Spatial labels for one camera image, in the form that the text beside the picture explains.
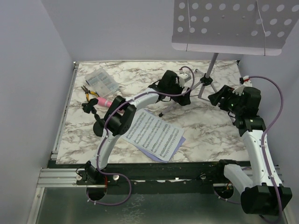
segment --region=purple paper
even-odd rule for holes
[[[181,137],[181,140],[178,142],[178,145],[176,147],[176,149],[174,150],[173,154],[171,155],[170,158],[173,157],[173,155],[177,152],[178,148],[180,148],[182,146],[182,144],[184,143],[186,139],[182,136]],[[163,161],[157,157],[155,157],[153,154],[149,153],[148,151],[145,151],[139,147],[137,147],[140,151],[142,151],[147,157],[151,158],[153,161],[156,161],[156,162],[164,162],[164,163],[168,163],[168,161]]]

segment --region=clear plastic case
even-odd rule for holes
[[[102,68],[86,75],[85,80],[92,90],[103,98],[119,90],[118,83]]]

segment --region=metal floor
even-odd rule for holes
[[[47,188],[37,224],[265,224],[258,215],[247,215],[240,205],[212,194],[132,195],[119,206],[87,202],[85,188]],[[125,195],[107,195],[106,202]],[[235,193],[231,198],[238,201]]]

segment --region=black clamp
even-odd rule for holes
[[[98,104],[98,99],[93,98],[88,103],[83,103],[83,111],[85,113],[92,113],[96,122],[93,124],[93,132],[96,136],[102,137],[103,130],[104,130],[104,119],[101,119],[100,116],[97,114],[97,110],[94,108],[95,105]]]
[[[208,86],[213,82],[213,79],[211,77],[207,78],[205,73],[204,76],[200,79],[200,81],[203,86]]]

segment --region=sheet music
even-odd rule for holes
[[[121,137],[157,158],[169,161],[183,133],[183,128],[141,109],[135,114],[130,129]]]

